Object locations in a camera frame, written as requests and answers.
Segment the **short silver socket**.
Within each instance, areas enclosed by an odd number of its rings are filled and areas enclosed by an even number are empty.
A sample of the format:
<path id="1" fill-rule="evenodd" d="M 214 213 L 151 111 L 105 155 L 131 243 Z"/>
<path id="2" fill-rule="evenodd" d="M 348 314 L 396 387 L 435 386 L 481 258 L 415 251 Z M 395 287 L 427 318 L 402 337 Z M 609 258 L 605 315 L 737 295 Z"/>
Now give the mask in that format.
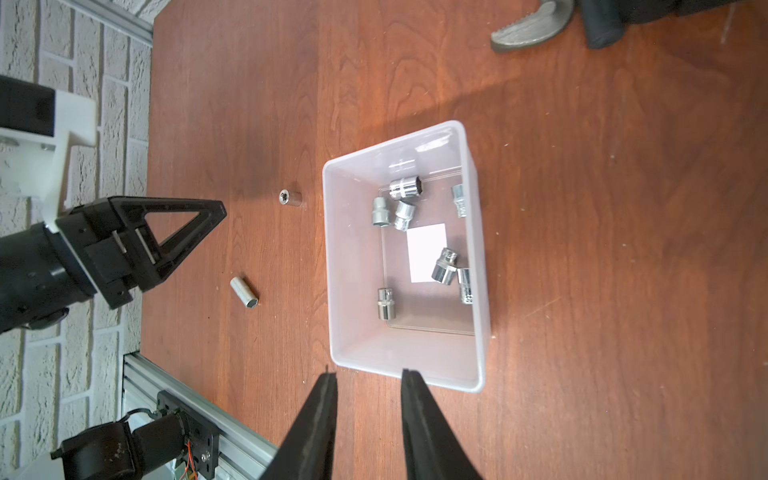
<path id="1" fill-rule="evenodd" d="M 378 316 L 383 321 L 396 318 L 394 294 L 391 288 L 379 288 L 377 291 Z"/>

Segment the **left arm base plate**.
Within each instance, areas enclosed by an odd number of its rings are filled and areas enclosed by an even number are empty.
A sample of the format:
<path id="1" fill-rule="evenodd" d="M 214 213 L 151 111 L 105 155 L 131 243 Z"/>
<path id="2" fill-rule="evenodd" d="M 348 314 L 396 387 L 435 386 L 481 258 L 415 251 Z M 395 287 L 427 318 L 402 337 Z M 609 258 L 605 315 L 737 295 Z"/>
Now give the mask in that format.
<path id="1" fill-rule="evenodd" d="M 182 479 L 214 479 L 223 430 L 203 411 L 169 390 L 157 394 L 163 414 L 173 414 L 182 425 L 182 450 L 177 457 L 185 467 Z"/>

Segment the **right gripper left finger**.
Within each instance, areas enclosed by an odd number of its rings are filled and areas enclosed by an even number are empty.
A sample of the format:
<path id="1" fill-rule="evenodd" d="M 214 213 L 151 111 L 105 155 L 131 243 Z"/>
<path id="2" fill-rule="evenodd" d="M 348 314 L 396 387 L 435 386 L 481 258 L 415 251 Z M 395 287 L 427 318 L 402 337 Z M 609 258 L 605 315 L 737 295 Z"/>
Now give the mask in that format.
<path id="1" fill-rule="evenodd" d="M 260 479 L 331 479 L 337 410 L 336 374 L 326 372 L 318 377 Z"/>

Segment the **translucent plastic storage box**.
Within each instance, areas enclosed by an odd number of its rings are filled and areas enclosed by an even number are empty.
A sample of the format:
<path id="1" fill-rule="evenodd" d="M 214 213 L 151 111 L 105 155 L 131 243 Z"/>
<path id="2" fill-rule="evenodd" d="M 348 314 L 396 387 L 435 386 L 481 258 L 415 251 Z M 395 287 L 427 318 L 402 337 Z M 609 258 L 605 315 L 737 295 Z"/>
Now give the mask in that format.
<path id="1" fill-rule="evenodd" d="M 341 367 L 469 393 L 490 307 L 478 174 L 456 120 L 322 170 L 329 348 Z"/>

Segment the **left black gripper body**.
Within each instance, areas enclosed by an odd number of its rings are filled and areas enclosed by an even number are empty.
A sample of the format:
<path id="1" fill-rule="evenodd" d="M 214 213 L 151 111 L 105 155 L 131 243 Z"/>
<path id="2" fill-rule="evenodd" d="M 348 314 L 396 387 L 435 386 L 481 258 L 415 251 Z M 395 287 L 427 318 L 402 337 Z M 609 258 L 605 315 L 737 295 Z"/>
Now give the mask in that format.
<path id="1" fill-rule="evenodd" d="M 42 330 L 100 294 L 116 309 L 150 289 L 148 200 L 98 200 L 1 239 L 1 331 Z"/>

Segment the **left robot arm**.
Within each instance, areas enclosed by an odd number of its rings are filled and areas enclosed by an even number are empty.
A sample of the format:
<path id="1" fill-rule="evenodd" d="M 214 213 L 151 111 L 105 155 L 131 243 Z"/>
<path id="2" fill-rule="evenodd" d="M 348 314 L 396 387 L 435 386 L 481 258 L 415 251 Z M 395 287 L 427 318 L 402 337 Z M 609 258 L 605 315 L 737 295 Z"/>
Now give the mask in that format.
<path id="1" fill-rule="evenodd" d="M 114 196 L 1 240 L 1 330 L 45 329 L 72 305 L 101 295 L 112 309 L 149 291 L 180 266 L 225 218 L 218 200 Z M 221 429 L 168 391 L 148 410 L 90 427 L 52 452 L 67 479 L 141 479 L 175 460 L 213 476 Z"/>

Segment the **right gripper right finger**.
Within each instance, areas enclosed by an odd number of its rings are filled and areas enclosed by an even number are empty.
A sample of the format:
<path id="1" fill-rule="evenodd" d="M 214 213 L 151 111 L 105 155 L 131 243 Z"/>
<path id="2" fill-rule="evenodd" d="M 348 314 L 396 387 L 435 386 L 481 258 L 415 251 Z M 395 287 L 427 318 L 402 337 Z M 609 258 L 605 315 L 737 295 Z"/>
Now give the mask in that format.
<path id="1" fill-rule="evenodd" d="M 422 375 L 404 369 L 402 432 L 408 479 L 481 479 Z"/>

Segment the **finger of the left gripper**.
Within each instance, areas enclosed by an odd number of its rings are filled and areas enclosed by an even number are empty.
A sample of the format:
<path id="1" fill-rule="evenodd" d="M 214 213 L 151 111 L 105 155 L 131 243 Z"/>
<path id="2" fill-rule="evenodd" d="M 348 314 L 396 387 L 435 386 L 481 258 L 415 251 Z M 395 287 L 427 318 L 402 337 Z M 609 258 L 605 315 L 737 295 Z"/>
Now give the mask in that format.
<path id="1" fill-rule="evenodd" d="M 227 215 L 219 200 L 111 197 L 118 219 L 117 233 L 129 265 L 128 285 L 148 291 L 164 283 L 190 253 Z M 149 215 L 192 213 L 186 224 L 158 241 Z"/>

